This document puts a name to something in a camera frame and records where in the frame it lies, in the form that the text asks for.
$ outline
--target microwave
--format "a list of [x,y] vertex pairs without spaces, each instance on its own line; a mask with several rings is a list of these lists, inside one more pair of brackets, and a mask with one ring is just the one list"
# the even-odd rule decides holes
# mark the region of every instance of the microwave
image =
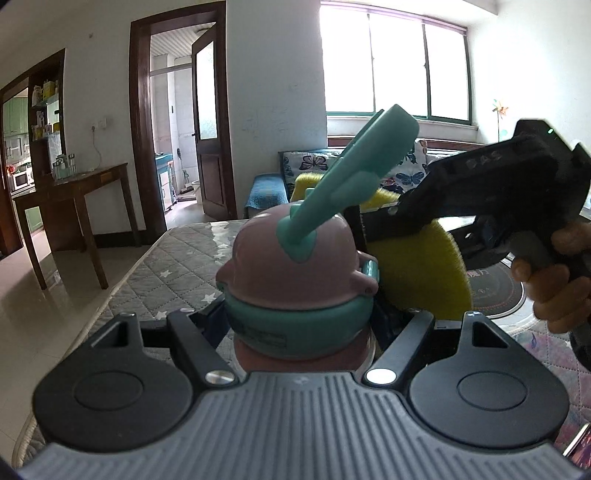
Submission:
[[31,167],[28,167],[25,171],[13,173],[8,177],[8,185],[10,186],[11,192],[18,192],[34,185],[34,183],[33,169]]

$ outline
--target open door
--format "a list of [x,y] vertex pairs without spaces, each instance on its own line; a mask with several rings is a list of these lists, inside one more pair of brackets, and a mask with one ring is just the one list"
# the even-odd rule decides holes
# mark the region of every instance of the open door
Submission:
[[225,22],[218,21],[192,48],[193,116],[203,211],[233,220],[236,197],[230,154]]

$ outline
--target power cord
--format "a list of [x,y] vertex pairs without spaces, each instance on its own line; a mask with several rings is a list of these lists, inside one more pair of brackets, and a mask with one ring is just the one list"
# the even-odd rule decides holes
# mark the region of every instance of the power cord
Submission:
[[95,171],[103,163],[103,156],[100,154],[99,149],[96,148],[96,145],[95,145],[95,130],[96,130],[96,127],[93,125],[92,126],[92,146],[94,147],[96,152],[99,154],[99,164],[95,168],[93,168],[91,171]]

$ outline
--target table leg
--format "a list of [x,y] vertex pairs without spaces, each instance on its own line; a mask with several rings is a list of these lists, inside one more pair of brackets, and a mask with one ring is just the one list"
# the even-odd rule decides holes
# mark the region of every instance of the table leg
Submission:
[[125,209],[127,210],[127,217],[129,217],[131,231],[134,234],[135,246],[141,247],[142,242],[139,239],[138,222],[135,218],[134,203],[131,199],[131,190],[129,189],[129,177],[127,176],[126,165],[121,169],[121,191],[123,192],[123,200],[125,201]]
[[78,213],[78,220],[80,221],[80,227],[82,227],[82,235],[86,246],[88,247],[88,253],[90,259],[95,267],[96,276],[99,279],[100,287],[103,290],[109,288],[109,283],[103,270],[103,265],[100,263],[99,251],[96,247],[95,237],[92,235],[92,227],[90,226],[90,218],[88,217],[88,210],[86,209],[86,200],[84,195],[76,195],[74,197],[74,203],[76,204],[76,212]]
[[31,238],[31,232],[29,231],[29,224],[27,222],[27,215],[25,214],[25,210],[17,207],[17,216],[18,223],[21,224],[22,238],[25,241],[25,246],[27,247],[29,258],[31,259],[31,263],[33,264],[35,276],[37,277],[37,281],[39,282],[39,286],[41,287],[41,289],[46,290],[47,284],[45,283],[45,278],[43,277],[43,272],[41,271],[41,265],[39,265],[39,259],[37,258],[37,254],[35,253],[35,246],[33,245],[33,239]]

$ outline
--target gray ribbed plate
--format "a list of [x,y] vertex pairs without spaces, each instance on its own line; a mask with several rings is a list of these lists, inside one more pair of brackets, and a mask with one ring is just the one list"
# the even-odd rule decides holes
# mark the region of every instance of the gray ribbed plate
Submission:
[[35,480],[562,480],[582,472],[546,443],[514,453],[445,443],[398,394],[348,373],[255,373],[203,395],[187,421],[151,446],[115,455],[50,445],[19,471]]

